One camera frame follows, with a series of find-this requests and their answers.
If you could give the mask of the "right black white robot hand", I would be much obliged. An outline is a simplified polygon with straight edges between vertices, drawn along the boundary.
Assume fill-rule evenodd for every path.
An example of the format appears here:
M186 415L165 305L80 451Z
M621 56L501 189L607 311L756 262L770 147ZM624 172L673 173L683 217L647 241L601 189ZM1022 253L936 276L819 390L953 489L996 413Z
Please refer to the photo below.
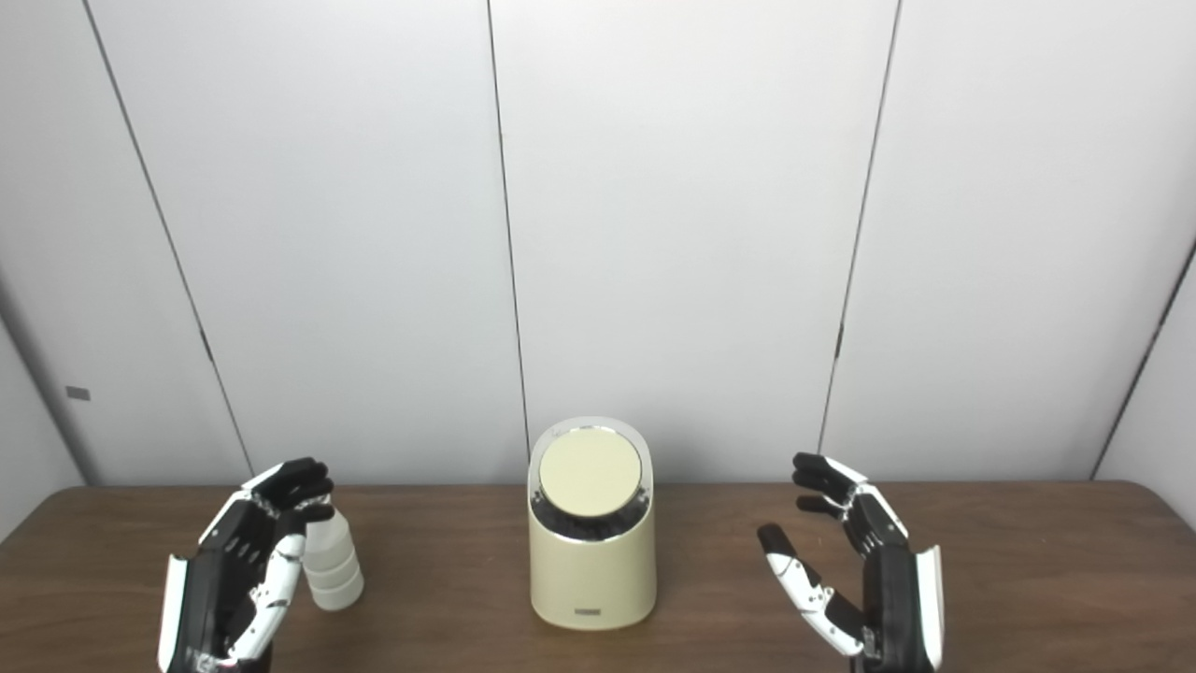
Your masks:
M761 525L765 563L791 604L852 672L938 672L946 640L941 549L913 551L901 516L858 470L810 452L798 452L793 467L794 484L810 490L797 508L837 520L864 561L864 605L826 585L780 525Z

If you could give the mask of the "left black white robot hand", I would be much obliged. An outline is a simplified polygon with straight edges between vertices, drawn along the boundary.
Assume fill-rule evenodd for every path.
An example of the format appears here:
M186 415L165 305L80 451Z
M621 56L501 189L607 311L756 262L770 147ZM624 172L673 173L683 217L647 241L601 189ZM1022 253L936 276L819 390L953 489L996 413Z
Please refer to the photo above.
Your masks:
M269 672L307 530L332 519L334 487L313 457L274 465L230 495L191 557L167 557L158 669Z

